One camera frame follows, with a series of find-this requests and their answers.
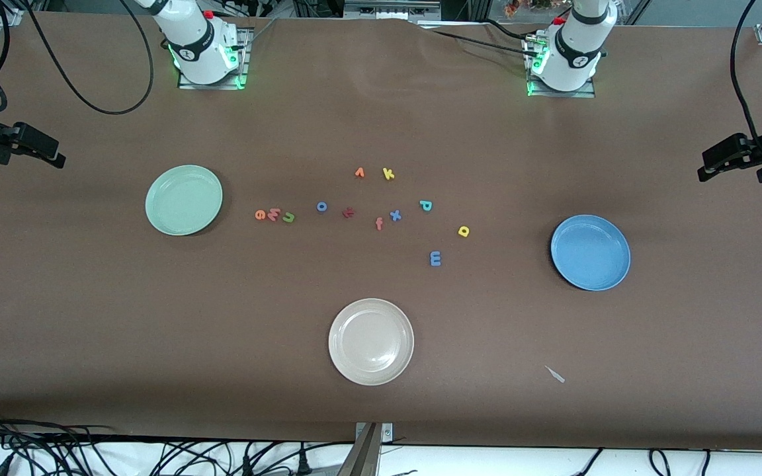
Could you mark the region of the orange plastic toys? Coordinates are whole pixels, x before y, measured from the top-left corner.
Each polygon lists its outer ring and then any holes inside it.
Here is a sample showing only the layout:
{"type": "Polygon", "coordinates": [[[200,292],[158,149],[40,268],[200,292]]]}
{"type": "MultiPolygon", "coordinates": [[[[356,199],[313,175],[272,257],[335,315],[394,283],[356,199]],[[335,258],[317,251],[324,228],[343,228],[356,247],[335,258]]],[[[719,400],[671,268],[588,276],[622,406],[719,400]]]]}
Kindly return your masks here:
{"type": "Polygon", "coordinates": [[[506,0],[504,13],[508,19],[513,18],[520,11],[526,15],[548,13],[556,16],[558,10],[571,8],[571,6],[572,0],[506,0]]]}

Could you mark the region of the green plate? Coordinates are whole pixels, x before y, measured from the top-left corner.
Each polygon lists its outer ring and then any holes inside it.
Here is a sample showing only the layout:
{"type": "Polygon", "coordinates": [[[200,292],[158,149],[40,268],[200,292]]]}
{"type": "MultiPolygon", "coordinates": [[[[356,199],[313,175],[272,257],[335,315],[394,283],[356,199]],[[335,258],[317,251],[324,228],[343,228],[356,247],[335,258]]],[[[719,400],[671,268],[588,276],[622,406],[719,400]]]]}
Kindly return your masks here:
{"type": "Polygon", "coordinates": [[[146,219],[163,234],[193,235],[216,219],[223,198],[222,183],[214,172],[198,165],[173,167],[146,192],[146,219]]]}

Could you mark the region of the blue plate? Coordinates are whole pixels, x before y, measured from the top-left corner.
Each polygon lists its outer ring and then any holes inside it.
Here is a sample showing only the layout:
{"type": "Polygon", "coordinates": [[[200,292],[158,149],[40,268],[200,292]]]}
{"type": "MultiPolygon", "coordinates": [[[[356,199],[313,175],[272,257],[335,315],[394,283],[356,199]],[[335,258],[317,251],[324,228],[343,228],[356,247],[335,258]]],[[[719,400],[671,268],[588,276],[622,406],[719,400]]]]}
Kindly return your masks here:
{"type": "Polygon", "coordinates": [[[604,292],[622,283],[632,264],[626,235],[611,221],[574,215],[554,229],[550,240],[554,268],[572,286],[604,292]]]}

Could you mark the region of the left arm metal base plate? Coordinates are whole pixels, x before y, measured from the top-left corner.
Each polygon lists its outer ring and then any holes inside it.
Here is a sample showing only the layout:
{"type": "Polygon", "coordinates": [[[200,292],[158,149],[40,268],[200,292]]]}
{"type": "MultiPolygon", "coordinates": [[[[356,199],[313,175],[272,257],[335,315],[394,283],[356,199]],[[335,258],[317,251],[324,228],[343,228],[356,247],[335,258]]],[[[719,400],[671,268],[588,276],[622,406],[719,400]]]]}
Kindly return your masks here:
{"type": "Polygon", "coordinates": [[[530,97],[565,97],[592,99],[592,77],[602,58],[602,51],[577,52],[543,30],[521,40],[525,60],[527,94],[530,97]]]}

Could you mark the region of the small metal bracket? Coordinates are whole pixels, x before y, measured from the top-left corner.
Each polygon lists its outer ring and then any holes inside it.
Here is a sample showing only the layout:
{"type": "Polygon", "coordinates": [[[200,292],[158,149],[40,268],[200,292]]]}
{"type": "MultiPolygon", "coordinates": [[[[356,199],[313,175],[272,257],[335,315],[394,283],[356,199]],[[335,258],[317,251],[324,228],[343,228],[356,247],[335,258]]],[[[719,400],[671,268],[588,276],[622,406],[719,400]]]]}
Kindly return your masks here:
{"type": "MultiPolygon", "coordinates": [[[[364,428],[368,425],[366,422],[358,422],[356,424],[356,440],[362,434],[364,428]]],[[[381,443],[392,443],[394,440],[394,424],[392,422],[382,422],[379,424],[381,428],[381,443]]]]}

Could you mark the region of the aluminium frame crossbar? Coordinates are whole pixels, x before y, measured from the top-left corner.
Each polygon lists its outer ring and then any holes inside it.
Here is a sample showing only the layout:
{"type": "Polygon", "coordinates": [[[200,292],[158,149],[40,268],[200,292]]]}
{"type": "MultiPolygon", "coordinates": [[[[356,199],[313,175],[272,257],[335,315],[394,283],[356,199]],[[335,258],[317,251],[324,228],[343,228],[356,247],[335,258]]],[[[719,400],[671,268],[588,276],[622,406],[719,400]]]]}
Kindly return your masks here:
{"type": "Polygon", "coordinates": [[[344,0],[343,18],[441,21],[441,0],[344,0]]]}

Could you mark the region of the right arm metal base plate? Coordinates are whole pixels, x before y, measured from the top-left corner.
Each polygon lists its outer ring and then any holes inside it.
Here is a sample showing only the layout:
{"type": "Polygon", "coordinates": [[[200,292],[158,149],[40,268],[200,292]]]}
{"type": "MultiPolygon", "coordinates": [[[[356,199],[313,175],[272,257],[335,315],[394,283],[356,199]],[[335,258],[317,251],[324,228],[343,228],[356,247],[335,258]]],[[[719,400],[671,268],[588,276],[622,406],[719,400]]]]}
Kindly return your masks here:
{"type": "Polygon", "coordinates": [[[181,72],[177,81],[177,87],[182,90],[201,91],[242,91],[246,87],[248,78],[251,51],[255,33],[254,28],[239,28],[234,45],[226,50],[229,60],[233,58],[235,69],[230,71],[221,81],[208,85],[200,85],[189,81],[181,72]]]}

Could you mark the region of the beige plate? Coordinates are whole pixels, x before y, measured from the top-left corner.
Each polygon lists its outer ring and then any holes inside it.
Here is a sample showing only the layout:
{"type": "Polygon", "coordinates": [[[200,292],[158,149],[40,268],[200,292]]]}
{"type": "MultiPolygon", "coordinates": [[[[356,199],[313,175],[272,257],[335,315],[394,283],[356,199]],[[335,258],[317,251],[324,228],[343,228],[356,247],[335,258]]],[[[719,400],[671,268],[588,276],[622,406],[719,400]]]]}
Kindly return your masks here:
{"type": "Polygon", "coordinates": [[[387,385],[409,366],[415,334],[398,305],[380,298],[351,302],[340,310],[327,335],[336,370],[357,385],[387,385]]]}

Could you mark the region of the brown table cover sheet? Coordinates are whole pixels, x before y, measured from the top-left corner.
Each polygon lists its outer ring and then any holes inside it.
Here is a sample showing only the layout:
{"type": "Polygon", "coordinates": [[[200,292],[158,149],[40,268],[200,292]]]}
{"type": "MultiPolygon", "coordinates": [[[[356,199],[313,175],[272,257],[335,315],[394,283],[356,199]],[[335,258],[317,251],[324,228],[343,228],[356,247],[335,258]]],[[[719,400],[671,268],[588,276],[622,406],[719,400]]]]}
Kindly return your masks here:
{"type": "Polygon", "coordinates": [[[554,99],[527,96],[517,55],[398,19],[279,20],[252,44],[245,90],[183,91],[142,26],[154,85],[122,116],[75,98],[28,21],[13,30],[0,120],[56,138],[67,162],[0,165],[0,417],[762,449],[762,184],[697,180],[702,151],[745,128],[731,30],[614,29],[595,97],[554,99]],[[224,198],[206,229],[170,236],[144,204],[181,165],[214,172],[224,198]],[[255,219],[269,208],[296,219],[255,219]],[[626,235],[631,268],[610,290],[554,268],[553,231],[580,214],[626,235]],[[365,298],[414,330],[387,385],[352,383],[329,356],[337,313],[365,298]]]}

